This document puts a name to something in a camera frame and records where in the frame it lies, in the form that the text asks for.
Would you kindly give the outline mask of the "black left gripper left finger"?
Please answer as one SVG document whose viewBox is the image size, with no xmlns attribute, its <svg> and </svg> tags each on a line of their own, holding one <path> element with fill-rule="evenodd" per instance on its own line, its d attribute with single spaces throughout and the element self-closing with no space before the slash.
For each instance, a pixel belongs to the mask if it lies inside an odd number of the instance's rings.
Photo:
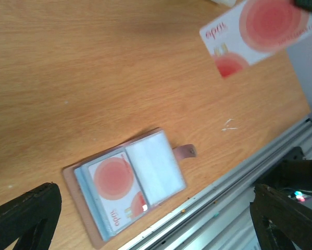
<svg viewBox="0 0 312 250">
<path fill-rule="evenodd" d="M 0 206 L 0 249 L 49 249 L 61 213 L 60 189 L 40 186 Z"/>
</svg>

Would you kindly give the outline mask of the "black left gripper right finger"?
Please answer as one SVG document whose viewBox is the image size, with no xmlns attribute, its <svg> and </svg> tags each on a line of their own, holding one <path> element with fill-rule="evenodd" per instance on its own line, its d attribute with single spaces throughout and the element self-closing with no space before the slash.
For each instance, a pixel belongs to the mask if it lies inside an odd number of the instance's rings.
<svg viewBox="0 0 312 250">
<path fill-rule="evenodd" d="M 249 210 L 261 249 L 312 249 L 312 210 L 257 184 Z"/>
</svg>

